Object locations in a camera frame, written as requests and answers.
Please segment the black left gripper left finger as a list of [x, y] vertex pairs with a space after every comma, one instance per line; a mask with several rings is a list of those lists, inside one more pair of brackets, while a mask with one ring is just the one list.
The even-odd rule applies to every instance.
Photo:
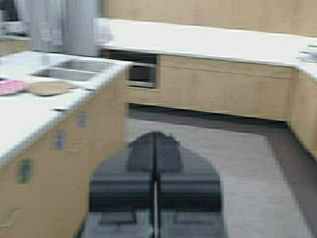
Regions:
[[143, 134], [95, 169], [83, 238], [154, 237], [153, 142]]

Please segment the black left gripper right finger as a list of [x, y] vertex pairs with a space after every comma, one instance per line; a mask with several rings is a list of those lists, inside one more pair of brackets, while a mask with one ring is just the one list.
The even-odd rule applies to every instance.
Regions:
[[156, 138], [159, 234], [162, 238], [225, 238], [217, 170], [171, 135]]

